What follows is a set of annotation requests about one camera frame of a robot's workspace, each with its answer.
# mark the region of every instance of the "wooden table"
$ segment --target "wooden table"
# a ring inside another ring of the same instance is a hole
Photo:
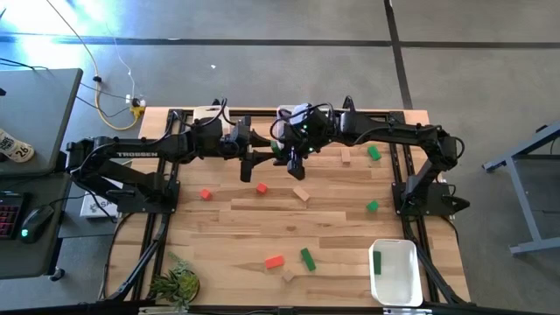
[[[159,138],[165,129],[168,108],[147,108],[140,137]],[[407,123],[428,123],[424,110],[405,110]],[[272,117],[253,117],[253,128],[268,135]],[[373,161],[367,146],[350,148],[352,162],[343,165],[341,144],[333,143],[304,161],[306,178],[295,180],[285,167],[271,161],[253,170],[251,183],[239,180],[240,162],[218,158],[181,165],[178,211],[171,217],[165,251],[186,259],[200,277],[196,305],[320,305],[379,306],[371,297],[368,248],[379,238],[402,239],[403,228],[395,215],[391,182],[394,181],[389,145],[376,144],[382,158]],[[399,148],[403,161],[402,146]],[[415,167],[426,156],[411,147]],[[156,159],[138,159],[133,167],[154,172]],[[403,179],[406,171],[402,166]],[[269,187],[264,196],[256,185]],[[302,186],[311,198],[305,205],[292,192]],[[199,192],[212,191],[213,199]],[[378,200],[376,213],[366,204]],[[137,213],[122,227],[110,259],[108,294],[114,292],[136,265],[144,234],[146,214]],[[432,260],[449,285],[469,299],[455,234],[447,222],[426,217]],[[308,248],[317,264],[309,272],[300,250]],[[264,260],[283,255],[285,265],[266,270]],[[153,259],[143,282],[145,297]],[[165,255],[162,273],[172,266]],[[296,276],[282,279],[284,270]],[[424,298],[428,298],[425,273]]]

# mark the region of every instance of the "potted plant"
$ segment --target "potted plant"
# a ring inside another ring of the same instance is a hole
[[[189,304],[200,290],[200,280],[189,269],[188,262],[169,252],[169,257],[177,264],[162,276],[154,276],[150,285],[151,294],[156,299],[171,302],[178,310],[188,310]]]

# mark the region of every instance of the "gray floor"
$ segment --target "gray floor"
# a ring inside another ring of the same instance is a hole
[[[53,1],[78,32],[132,38],[366,39],[388,40],[381,0],[132,0],[118,5]],[[393,0],[401,40],[558,41],[560,4],[525,0]],[[1,32],[67,34],[48,7],[9,7]],[[130,81],[112,45],[91,45],[106,90],[126,95]],[[352,95],[362,109],[401,109],[392,48],[266,46],[119,47],[149,106],[206,105],[226,96],[232,106],[300,102],[340,104]],[[472,300],[479,305],[532,312],[560,310],[560,249],[513,258],[508,245],[529,240],[529,231],[504,171],[485,174],[480,165],[560,119],[560,51],[499,49],[403,49],[415,109],[428,109],[462,137],[467,151],[445,174],[457,195],[472,202],[457,226]],[[80,45],[45,38],[0,44],[0,55],[34,65],[93,69]],[[91,91],[80,95],[93,100]],[[110,113],[122,100],[103,97]],[[114,124],[130,122],[119,115]],[[135,137],[138,127],[117,133],[95,111],[76,102],[65,141],[97,135]],[[65,241],[59,265],[67,277],[0,281],[0,309],[94,301],[109,238]]]

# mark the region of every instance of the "label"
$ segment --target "label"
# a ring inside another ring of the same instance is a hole
[[[35,150],[27,143],[21,142],[0,129],[0,153],[17,163],[29,161]]]

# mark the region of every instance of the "white plastic container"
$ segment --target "white plastic container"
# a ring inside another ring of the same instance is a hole
[[[381,252],[381,274],[374,273],[374,251]],[[377,240],[369,248],[371,295],[383,305],[419,306],[422,285],[417,247],[412,241]]]

